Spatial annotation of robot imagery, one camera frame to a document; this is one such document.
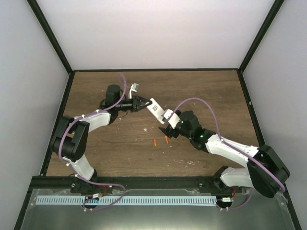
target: white backdrop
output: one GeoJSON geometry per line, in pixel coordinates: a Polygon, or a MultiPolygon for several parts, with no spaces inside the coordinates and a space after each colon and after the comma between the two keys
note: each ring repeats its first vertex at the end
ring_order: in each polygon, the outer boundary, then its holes
{"type": "Polygon", "coordinates": [[[284,161],[307,229],[307,1],[285,1],[244,72],[265,141],[284,161]]]}
{"type": "Polygon", "coordinates": [[[38,0],[73,69],[238,68],[273,0],[38,0]]]}
{"type": "Polygon", "coordinates": [[[0,229],[39,175],[68,74],[27,1],[0,1],[0,229]]]}

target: black metal frame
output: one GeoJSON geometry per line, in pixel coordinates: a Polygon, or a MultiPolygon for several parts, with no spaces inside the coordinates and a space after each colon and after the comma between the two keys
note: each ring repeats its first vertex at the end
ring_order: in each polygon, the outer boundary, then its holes
{"type": "MultiPolygon", "coordinates": [[[[66,59],[56,37],[54,36],[46,18],[44,17],[38,3],[36,0],[27,0],[29,5],[31,6],[34,14],[36,15],[38,21],[40,22],[43,30],[45,31],[47,37],[49,38],[51,44],[53,45],[58,57],[60,58],[63,66],[69,74],[69,79],[67,82],[67,86],[64,92],[64,96],[62,102],[60,104],[59,112],[57,115],[57,119],[53,128],[52,136],[55,132],[55,128],[58,124],[59,119],[63,116],[63,112],[66,106],[66,102],[69,96],[69,92],[71,89],[71,85],[73,82],[73,78],[76,72],[90,72],[90,71],[104,71],[104,72],[116,72],[116,71],[213,71],[213,70],[236,70],[238,74],[239,81],[241,83],[242,91],[247,103],[248,111],[256,132],[256,136],[259,142],[259,145],[262,146],[265,144],[259,123],[257,121],[257,117],[253,108],[253,104],[251,102],[248,89],[246,87],[243,72],[247,67],[248,63],[252,59],[253,54],[257,50],[259,44],[261,43],[263,37],[265,36],[267,30],[269,29],[272,21],[274,20],[278,10],[281,8],[284,0],[275,0],[272,5],[267,17],[265,18],[257,36],[255,37],[251,47],[249,48],[241,66],[239,69],[237,68],[227,68],[227,69],[81,69],[81,70],[72,70],[68,60],[66,59]]],[[[43,162],[43,166],[40,172],[40,176],[35,176],[32,178],[28,192],[26,194],[21,212],[17,219],[15,229],[20,229],[22,226],[22,222],[24,219],[24,215],[31,197],[32,190],[35,188],[71,188],[72,183],[75,178],[73,177],[48,177],[46,176],[48,165],[50,162],[52,151],[48,147],[46,152],[46,156],[43,162]]],[[[132,186],[130,188],[198,188],[200,192],[206,192],[209,188],[205,186],[200,187],[200,184],[205,184],[206,180],[210,180],[212,177],[98,177],[99,181],[112,181],[117,182],[119,184],[129,184],[132,186]]],[[[300,224],[298,222],[298,218],[296,216],[293,204],[291,202],[288,191],[284,193],[284,196],[288,199],[288,209],[290,211],[295,229],[301,230],[300,224]]]]}

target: wooden floor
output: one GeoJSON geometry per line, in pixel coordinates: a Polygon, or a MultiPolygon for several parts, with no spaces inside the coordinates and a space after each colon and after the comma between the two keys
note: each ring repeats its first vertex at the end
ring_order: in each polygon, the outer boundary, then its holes
{"type": "MultiPolygon", "coordinates": [[[[136,82],[136,95],[154,98],[165,109],[174,109],[189,97],[200,97],[213,108],[222,136],[257,146],[255,131],[235,71],[126,72],[129,86],[136,82]]],[[[118,83],[114,72],[76,73],[65,115],[95,110],[105,98],[107,86],[118,83]]],[[[216,130],[209,109],[199,101],[182,105],[193,110],[204,128],[216,130]]],[[[167,145],[161,125],[144,109],[128,113],[109,126],[89,134],[86,157],[100,176],[197,176],[213,175],[220,167],[239,167],[220,156],[197,151],[183,137],[167,145]]],[[[53,153],[48,176],[67,176],[72,171],[53,153]]]]}

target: white cable tray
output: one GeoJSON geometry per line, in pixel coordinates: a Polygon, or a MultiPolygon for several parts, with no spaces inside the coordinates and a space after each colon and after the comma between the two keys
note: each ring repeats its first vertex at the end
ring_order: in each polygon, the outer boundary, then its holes
{"type": "MultiPolygon", "coordinates": [[[[82,205],[82,195],[38,195],[37,205],[82,205]]],[[[119,196],[105,196],[99,200],[90,200],[86,205],[109,205],[119,196]]],[[[215,196],[124,196],[114,205],[159,205],[159,206],[215,206],[215,196]]]]}

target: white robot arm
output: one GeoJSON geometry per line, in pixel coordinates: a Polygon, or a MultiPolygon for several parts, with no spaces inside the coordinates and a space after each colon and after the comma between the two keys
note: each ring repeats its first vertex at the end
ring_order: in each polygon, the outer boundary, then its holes
{"type": "Polygon", "coordinates": [[[182,135],[187,137],[197,150],[220,155],[243,166],[240,169],[223,167],[223,170],[219,170],[218,176],[223,185],[254,187],[266,197],[274,197],[280,190],[280,186],[272,177],[237,150],[259,161],[283,184],[290,176],[289,170],[270,146],[264,145],[259,148],[219,137],[215,132],[202,128],[192,111],[173,113],[170,109],[164,110],[153,98],[151,101],[152,104],[147,109],[161,124],[169,123],[167,128],[160,128],[166,136],[177,138],[182,135]]]}
{"type": "MultiPolygon", "coordinates": [[[[106,91],[106,98],[103,99],[96,112],[90,115],[82,115],[76,124],[72,127],[69,133],[73,133],[73,137],[66,137],[62,146],[62,158],[67,162],[67,166],[71,166],[75,172],[75,176],[81,176],[85,180],[91,180],[93,176],[97,176],[94,168],[89,164],[85,156],[85,148],[88,133],[107,126],[114,122],[118,117],[119,111],[138,112],[145,107],[151,105],[151,101],[139,96],[133,96],[132,93],[138,89],[138,84],[134,83],[129,92],[129,98],[120,101],[113,109],[101,112],[102,109],[110,107],[120,100],[121,88],[118,85],[109,85],[106,91]]],[[[75,117],[64,116],[60,119],[55,135],[53,136],[50,147],[58,155],[59,145],[63,138],[64,132],[68,125],[75,117]]]]}

